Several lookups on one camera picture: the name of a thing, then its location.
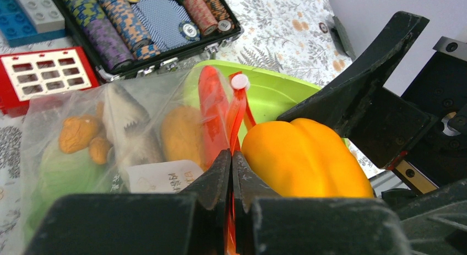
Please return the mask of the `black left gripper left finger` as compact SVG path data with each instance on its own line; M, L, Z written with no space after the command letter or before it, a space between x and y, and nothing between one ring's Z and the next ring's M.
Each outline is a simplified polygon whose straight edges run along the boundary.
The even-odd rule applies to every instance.
M231 152L176 194L72 194L54 202L25 254L224 254Z

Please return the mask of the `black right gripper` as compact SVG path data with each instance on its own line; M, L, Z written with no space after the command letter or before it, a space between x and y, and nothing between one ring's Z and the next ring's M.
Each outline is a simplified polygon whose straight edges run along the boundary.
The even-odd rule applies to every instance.
M402 96L381 88L428 23L396 12L348 68L277 119L308 118L349 136L420 194L381 194L412 254L466 254L466 43L441 37Z

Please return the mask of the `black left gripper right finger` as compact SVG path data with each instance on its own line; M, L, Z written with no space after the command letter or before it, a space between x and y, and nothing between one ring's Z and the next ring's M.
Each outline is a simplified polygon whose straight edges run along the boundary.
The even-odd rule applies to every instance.
M401 222L375 198L287 198L232 156L239 254L410 254Z

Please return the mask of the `yellow toy bell pepper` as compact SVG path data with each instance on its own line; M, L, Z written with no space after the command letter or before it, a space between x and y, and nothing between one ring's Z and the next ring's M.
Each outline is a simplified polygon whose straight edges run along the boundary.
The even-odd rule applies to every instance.
M257 124L245 135L241 151L253 172L283 197L374 196L345 142L316 121Z

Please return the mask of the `clear zip top bag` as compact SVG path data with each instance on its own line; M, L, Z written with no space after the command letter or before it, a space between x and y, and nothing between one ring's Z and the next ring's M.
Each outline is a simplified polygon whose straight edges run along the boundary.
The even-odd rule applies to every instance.
M206 65L31 100L23 254L234 254L229 175L249 86Z

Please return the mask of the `grey toy fish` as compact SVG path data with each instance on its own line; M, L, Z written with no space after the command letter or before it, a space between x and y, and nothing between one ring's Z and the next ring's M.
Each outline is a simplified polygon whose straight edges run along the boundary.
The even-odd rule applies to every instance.
M164 156L147 110L123 87L104 90L103 123L113 144L115 164L123 180L126 167L162 162Z

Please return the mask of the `orange toy carrot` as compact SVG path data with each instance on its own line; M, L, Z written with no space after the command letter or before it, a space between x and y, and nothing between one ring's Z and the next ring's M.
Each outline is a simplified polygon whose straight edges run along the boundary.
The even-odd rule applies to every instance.
M222 84L223 78L213 66L202 68L198 80L205 164L209 168L219 153L229 147L224 119L229 102Z

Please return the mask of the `green toy cabbage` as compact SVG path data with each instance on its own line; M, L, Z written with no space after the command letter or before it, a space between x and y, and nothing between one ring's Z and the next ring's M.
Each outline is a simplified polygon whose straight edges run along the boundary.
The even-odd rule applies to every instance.
M23 226L24 240L29 242L51 205L60 197L79 193L108 193L112 172L106 165L95 163L85 148L65 154L58 142L45 148L39 166L38 180L30 194L30 208Z

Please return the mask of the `fried chicken toy piece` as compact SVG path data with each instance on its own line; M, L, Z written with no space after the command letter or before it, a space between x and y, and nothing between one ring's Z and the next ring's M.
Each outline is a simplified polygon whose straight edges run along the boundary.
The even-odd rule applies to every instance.
M84 114L66 118L62 122L58 139L61 152L72 154L88 149L89 156L94 163L106 164L112 144L106 137L103 113L104 103L100 101L94 115Z

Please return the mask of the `orange toy mandarin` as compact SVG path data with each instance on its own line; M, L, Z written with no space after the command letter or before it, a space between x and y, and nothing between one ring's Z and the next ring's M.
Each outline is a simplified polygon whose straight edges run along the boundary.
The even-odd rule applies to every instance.
M192 160L203 171L204 159L202 117L192 106L178 106L166 114L160 127L162 148L167 161Z

